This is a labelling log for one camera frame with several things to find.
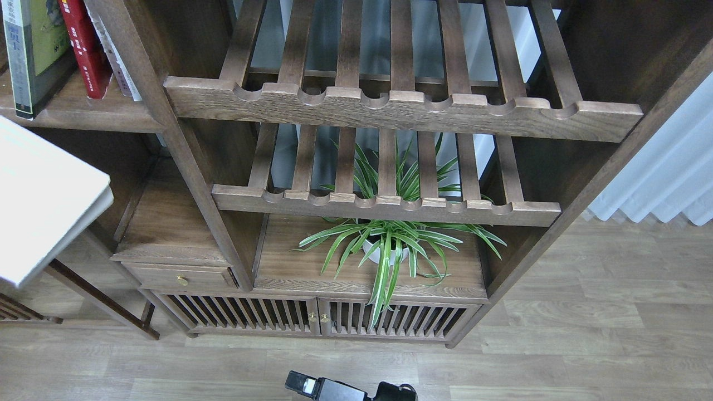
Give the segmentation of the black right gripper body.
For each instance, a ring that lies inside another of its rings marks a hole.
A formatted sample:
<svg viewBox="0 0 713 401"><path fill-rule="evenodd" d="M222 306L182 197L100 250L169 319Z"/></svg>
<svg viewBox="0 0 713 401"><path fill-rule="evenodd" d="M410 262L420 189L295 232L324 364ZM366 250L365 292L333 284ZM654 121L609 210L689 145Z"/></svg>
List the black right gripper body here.
<svg viewBox="0 0 713 401"><path fill-rule="evenodd" d="M342 382L318 378L311 388L313 400L418 400L417 391L407 384L380 382L374 398L368 393Z"/></svg>

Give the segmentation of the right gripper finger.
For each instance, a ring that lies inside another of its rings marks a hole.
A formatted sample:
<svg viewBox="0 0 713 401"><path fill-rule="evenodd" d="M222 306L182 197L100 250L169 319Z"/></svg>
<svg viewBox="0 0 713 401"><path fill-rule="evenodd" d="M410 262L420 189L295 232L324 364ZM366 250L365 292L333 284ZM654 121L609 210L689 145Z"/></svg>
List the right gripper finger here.
<svg viewBox="0 0 713 401"><path fill-rule="evenodd" d="M306 398L318 399L323 382L323 378L313 378L313 376L290 370L285 380L285 388Z"/></svg>

